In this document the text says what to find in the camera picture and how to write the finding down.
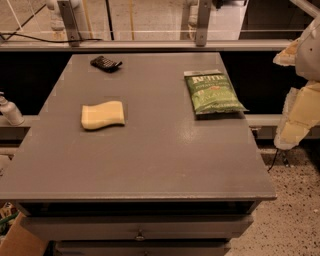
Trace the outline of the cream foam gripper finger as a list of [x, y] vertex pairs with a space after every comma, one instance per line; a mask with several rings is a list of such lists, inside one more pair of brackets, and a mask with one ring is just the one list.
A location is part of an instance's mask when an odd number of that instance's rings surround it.
[[273, 63], [280, 66], [294, 66], [299, 38], [292, 41], [284, 50], [273, 58]]
[[290, 150], [319, 123], [320, 83], [308, 81], [301, 89], [291, 88], [284, 102], [274, 145], [280, 150]]

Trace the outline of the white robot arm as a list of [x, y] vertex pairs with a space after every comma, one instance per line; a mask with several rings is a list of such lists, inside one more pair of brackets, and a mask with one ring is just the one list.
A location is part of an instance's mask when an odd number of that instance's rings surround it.
[[289, 90], [276, 129], [274, 145], [280, 150], [290, 150], [320, 123], [320, 16], [273, 62], [294, 66], [296, 74], [307, 80], [301, 89]]

